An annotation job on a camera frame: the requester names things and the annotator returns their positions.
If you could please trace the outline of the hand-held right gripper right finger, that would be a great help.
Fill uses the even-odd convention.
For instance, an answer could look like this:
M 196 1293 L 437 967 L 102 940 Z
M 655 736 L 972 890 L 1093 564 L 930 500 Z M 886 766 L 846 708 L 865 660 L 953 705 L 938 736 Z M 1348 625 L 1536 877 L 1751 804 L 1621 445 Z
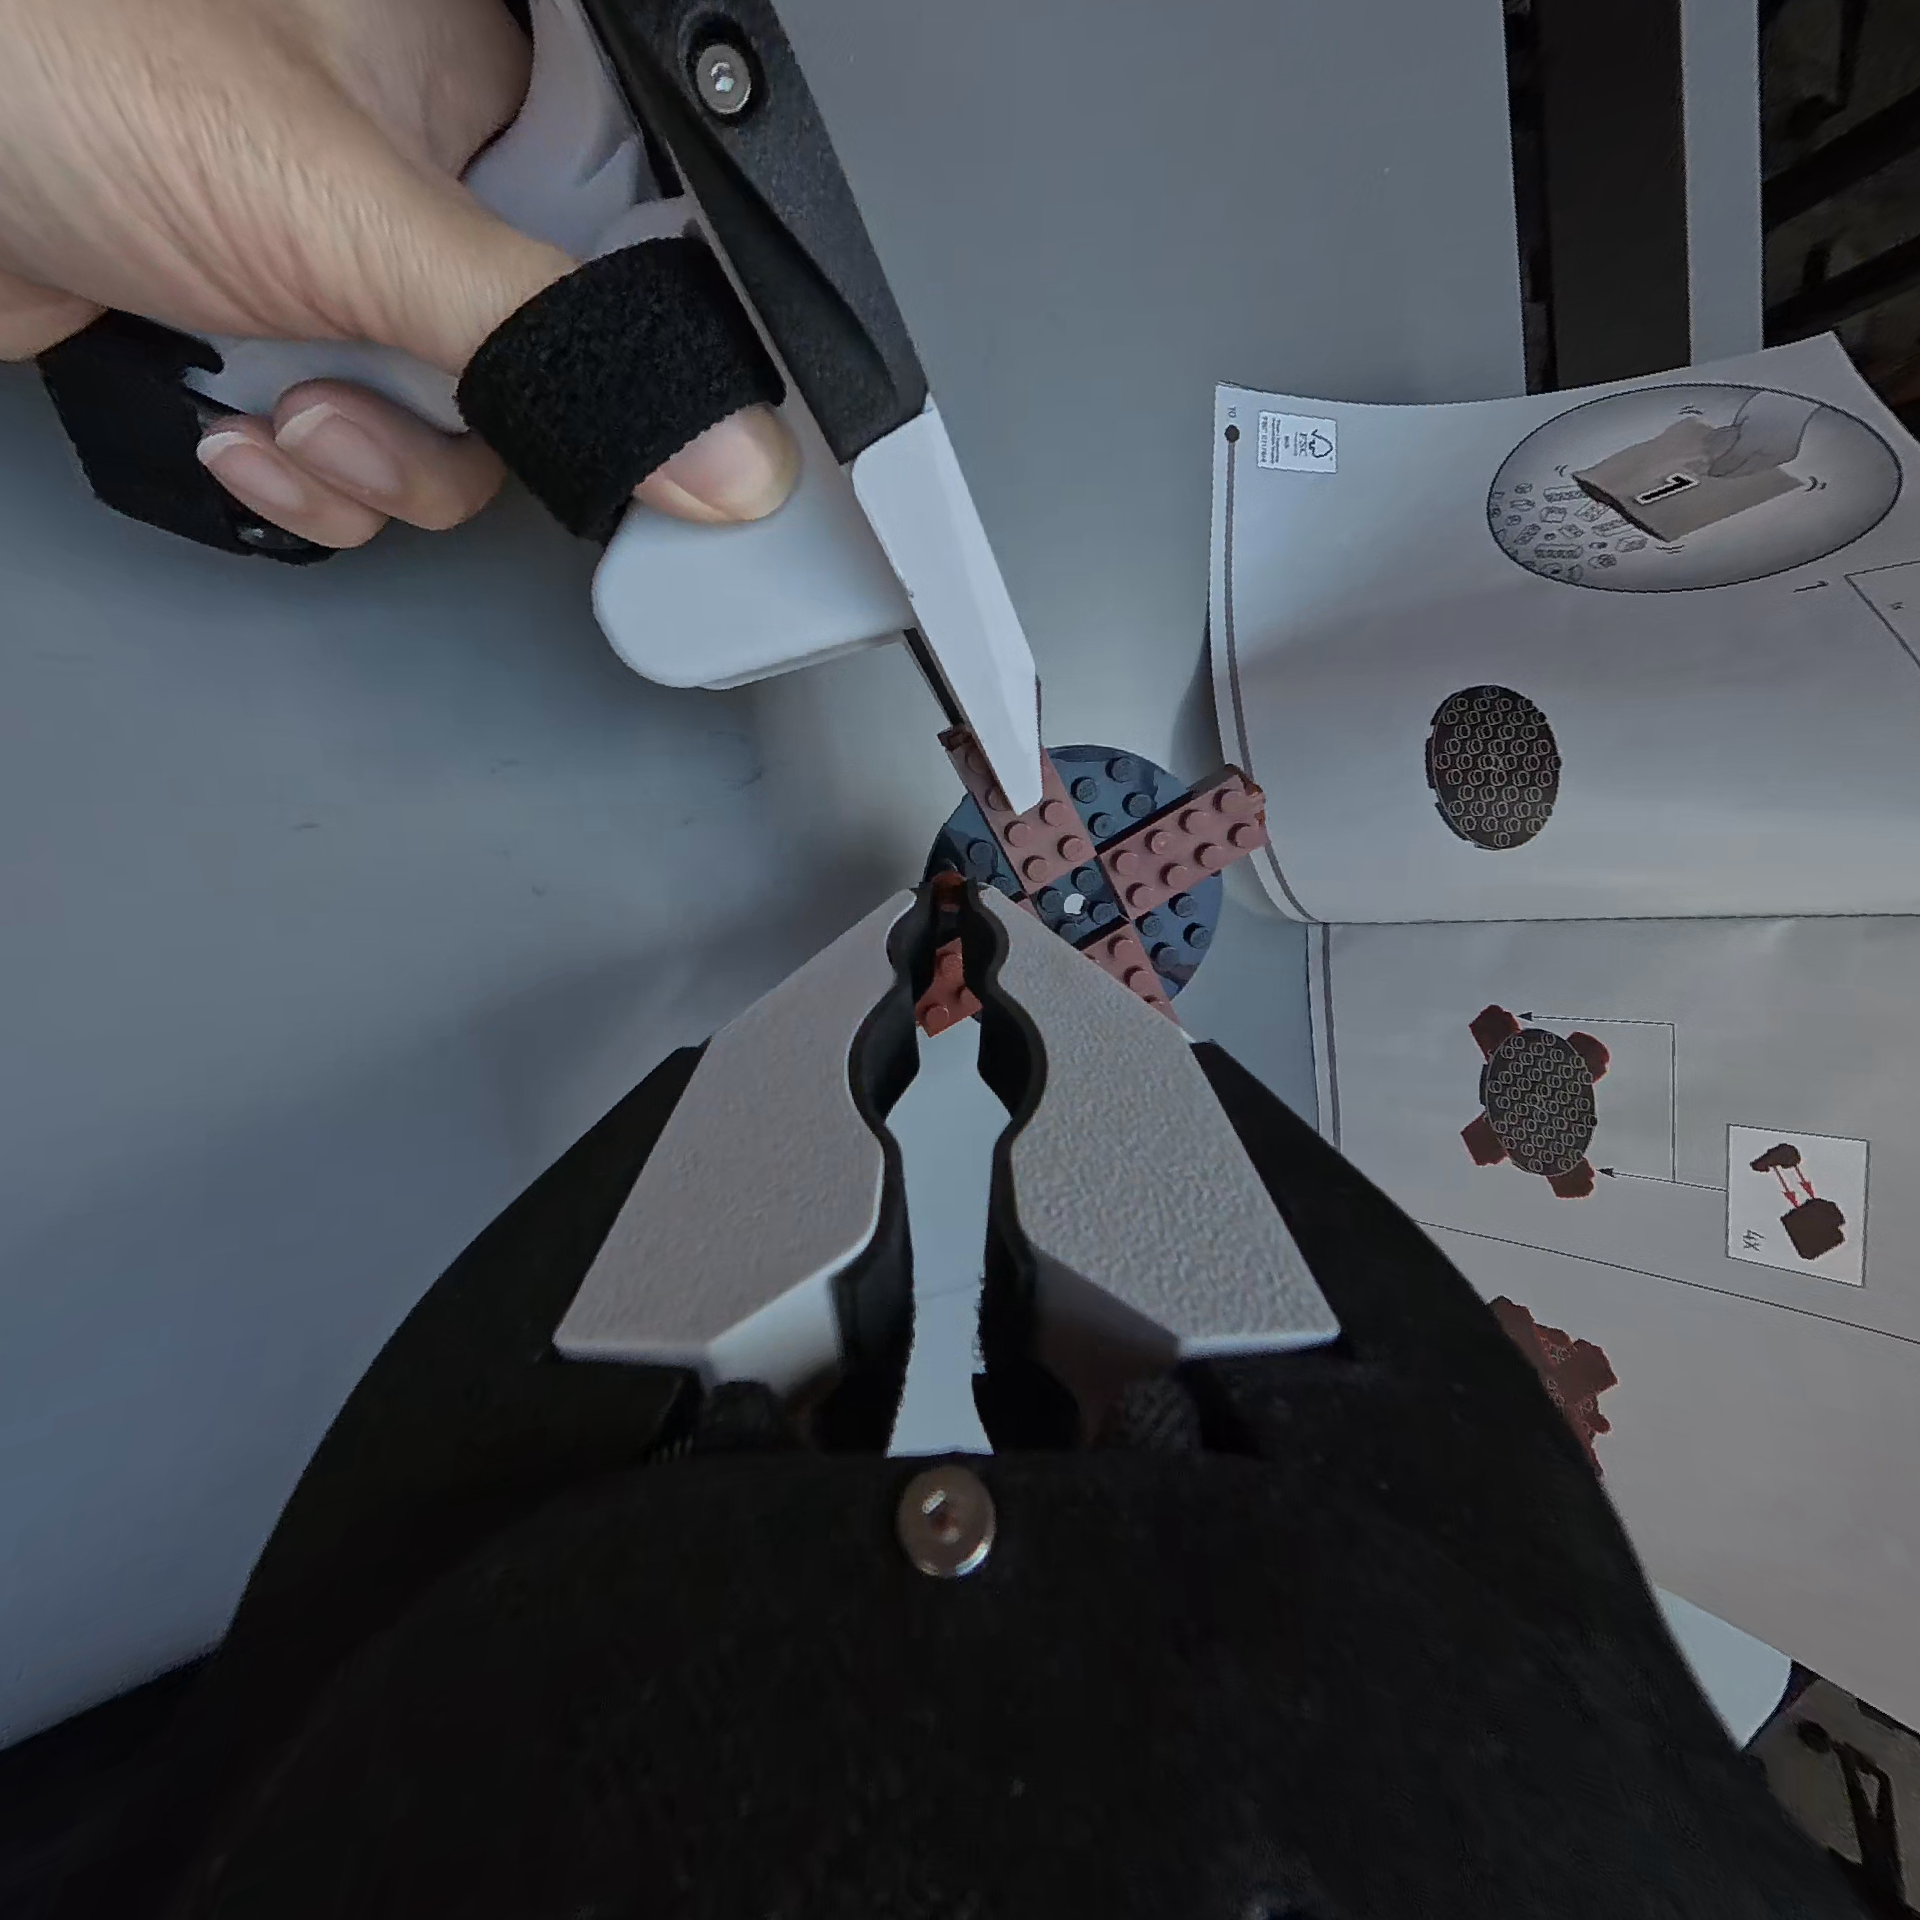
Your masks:
M 1177 1021 L 997 890 L 959 908 L 991 1151 L 978 1380 L 1102 1404 L 1181 1359 L 1340 1325 Z

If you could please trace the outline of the brown cross brick model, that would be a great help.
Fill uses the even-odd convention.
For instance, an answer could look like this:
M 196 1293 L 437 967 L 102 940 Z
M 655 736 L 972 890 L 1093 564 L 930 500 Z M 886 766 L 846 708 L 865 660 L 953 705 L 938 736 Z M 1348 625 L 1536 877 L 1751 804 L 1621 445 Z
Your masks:
M 1076 745 L 1045 751 L 1042 797 L 1014 810 L 968 730 L 942 748 L 967 799 L 928 876 L 1000 890 L 1172 1017 L 1210 946 L 1221 873 L 1266 846 L 1263 790 L 1234 766 L 1181 784 L 1140 754 Z

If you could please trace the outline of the grey instruction booklet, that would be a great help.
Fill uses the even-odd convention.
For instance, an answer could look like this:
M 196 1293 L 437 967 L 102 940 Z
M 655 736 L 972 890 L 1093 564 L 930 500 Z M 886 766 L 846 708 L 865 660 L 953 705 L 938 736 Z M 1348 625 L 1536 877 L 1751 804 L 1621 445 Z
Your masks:
M 1215 713 L 1324 1130 L 1599 1380 L 1652 1576 L 1906 1724 L 1914 472 L 1831 333 L 1215 389 Z

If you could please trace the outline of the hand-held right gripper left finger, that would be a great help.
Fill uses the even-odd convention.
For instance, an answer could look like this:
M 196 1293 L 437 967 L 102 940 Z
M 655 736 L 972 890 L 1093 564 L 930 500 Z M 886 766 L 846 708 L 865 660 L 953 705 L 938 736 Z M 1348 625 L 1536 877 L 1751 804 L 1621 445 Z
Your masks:
M 903 1368 L 910 1256 L 884 1114 L 918 1068 L 898 890 L 717 1028 L 554 1325 L 568 1359 L 776 1393 Z

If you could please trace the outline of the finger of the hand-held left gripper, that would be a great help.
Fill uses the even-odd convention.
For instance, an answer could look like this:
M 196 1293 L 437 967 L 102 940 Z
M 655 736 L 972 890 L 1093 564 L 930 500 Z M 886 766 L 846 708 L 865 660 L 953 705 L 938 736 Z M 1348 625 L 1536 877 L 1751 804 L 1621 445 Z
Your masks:
M 1042 794 L 1039 679 L 936 404 L 863 447 L 852 490 L 1008 806 Z

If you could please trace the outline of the grey desk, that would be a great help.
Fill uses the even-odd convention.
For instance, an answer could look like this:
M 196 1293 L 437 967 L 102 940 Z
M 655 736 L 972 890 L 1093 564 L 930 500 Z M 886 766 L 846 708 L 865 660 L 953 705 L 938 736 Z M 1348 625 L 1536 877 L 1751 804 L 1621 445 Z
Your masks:
M 1194 776 L 1213 386 L 1524 390 L 1500 5 L 781 5 L 1039 660 Z M 5 1742 L 220 1638 L 422 1289 L 954 797 L 903 646 L 655 688 L 594 552 L 230 560 L 5 373 Z

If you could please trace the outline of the person's left hand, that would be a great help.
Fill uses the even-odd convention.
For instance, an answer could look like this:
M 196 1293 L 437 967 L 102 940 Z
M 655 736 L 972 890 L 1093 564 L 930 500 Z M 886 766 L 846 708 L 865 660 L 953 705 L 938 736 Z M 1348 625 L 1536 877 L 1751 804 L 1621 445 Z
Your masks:
M 199 336 L 393 348 L 457 377 L 576 261 L 461 182 L 509 126 L 529 46 L 492 1 L 1 1 L 1 356 L 108 309 Z M 389 521 L 444 532 L 505 469 L 343 382 L 228 415 L 199 461 L 241 506 L 324 549 Z M 799 472 L 754 404 L 634 497 L 756 521 Z

